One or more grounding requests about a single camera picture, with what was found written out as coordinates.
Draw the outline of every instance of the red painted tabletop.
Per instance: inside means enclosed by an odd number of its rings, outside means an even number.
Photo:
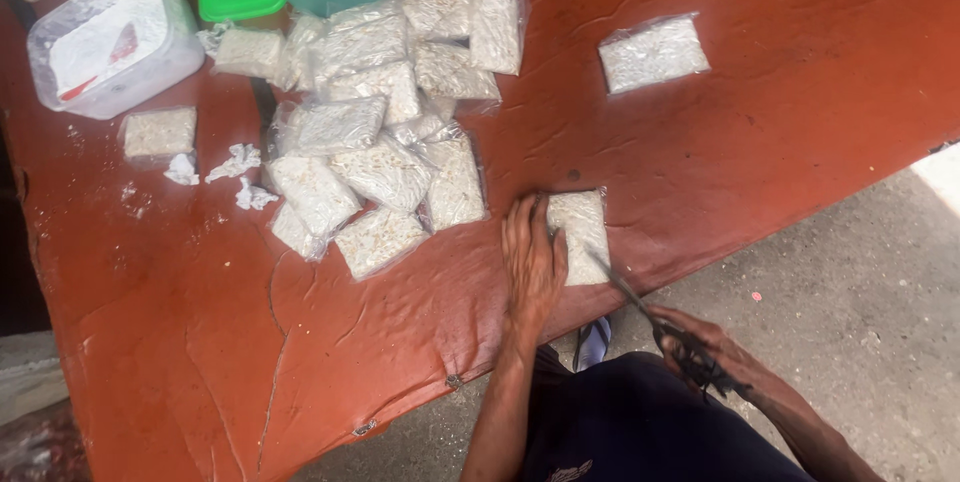
[[[265,227],[276,204],[237,208],[235,180],[127,165],[121,117],[42,107],[0,7],[3,128],[97,480],[279,480],[488,371],[498,220],[522,193],[606,186],[612,258],[649,291],[960,136],[957,0],[531,1],[498,115],[461,120],[493,219],[362,283],[335,245],[319,264],[288,250]],[[694,10],[713,71],[608,98],[597,43]],[[259,143],[246,77],[208,62],[137,110],[175,105],[198,107],[202,175]],[[607,286],[568,288],[544,339],[617,305]]]

